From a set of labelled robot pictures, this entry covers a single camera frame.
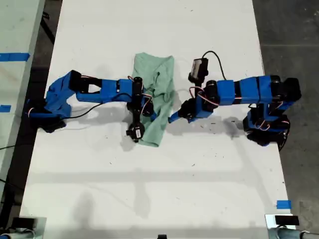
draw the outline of table surface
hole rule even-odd
[[[228,79],[263,75],[251,0],[65,0],[47,87],[74,69],[103,79],[133,71],[140,52],[175,58],[177,110],[193,59],[215,50]],[[209,58],[209,77],[221,79]],[[94,104],[68,101],[73,115]],[[159,148],[124,136],[123,103],[52,134],[38,131],[21,216],[46,218],[45,238],[268,238],[265,214],[287,192],[277,146],[237,128],[245,106],[167,125]]]
[[[43,8],[44,0],[0,1],[0,53],[31,55],[27,62],[0,62],[0,105],[11,105],[9,113],[0,113],[0,148],[16,141]],[[13,150],[0,150],[1,179],[6,179]],[[0,196],[3,187],[0,182]]]

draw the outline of gray floor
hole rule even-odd
[[[299,215],[300,228],[319,233],[319,154],[316,149],[319,146],[316,98],[319,91],[319,0],[253,0],[253,3],[265,73],[300,80],[303,97],[287,112],[292,129],[281,151],[281,160],[292,212]],[[50,14],[48,25],[53,32],[57,28],[60,7],[60,0],[46,1],[45,11]],[[43,97],[52,49],[40,29],[28,95]],[[29,138],[20,137],[19,143],[34,140],[27,122],[21,125],[19,134],[26,132]],[[11,182],[20,187],[25,186],[32,147],[24,152],[23,155],[14,152],[9,172]]]

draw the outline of blue painter's tape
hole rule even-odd
[[[11,110],[10,105],[0,105],[0,113],[8,113]]]
[[[0,53],[0,61],[27,61],[29,53]]]
[[[291,201],[277,200],[277,209],[291,209]]]

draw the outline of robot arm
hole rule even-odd
[[[277,142],[281,149],[286,142],[290,122],[283,112],[301,97],[299,82],[278,76],[250,77],[240,81],[208,81],[201,88],[207,71],[208,59],[195,59],[188,79],[195,83],[195,96],[185,101],[168,122],[185,118],[188,122],[209,117],[218,106],[256,104],[243,120],[244,131],[250,140],[265,146]]]
[[[90,85],[95,85],[100,90],[90,93]],[[128,110],[133,114],[133,123],[129,126],[127,135],[135,142],[143,137],[145,131],[140,115],[151,117],[152,120],[157,117],[152,99],[144,94],[142,78],[102,80],[71,71],[52,83],[45,99],[28,102],[31,124],[46,132],[54,132],[66,126],[65,119],[82,116],[71,117],[71,106],[66,101],[74,94],[78,101],[99,103],[94,107],[108,102],[126,102]]]

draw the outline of green cloth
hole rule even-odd
[[[145,133],[140,144],[158,147],[174,100],[174,58],[161,58],[146,53],[135,55],[133,77],[143,79],[145,93],[153,96],[154,111],[157,118],[151,122],[149,117],[141,116]]]

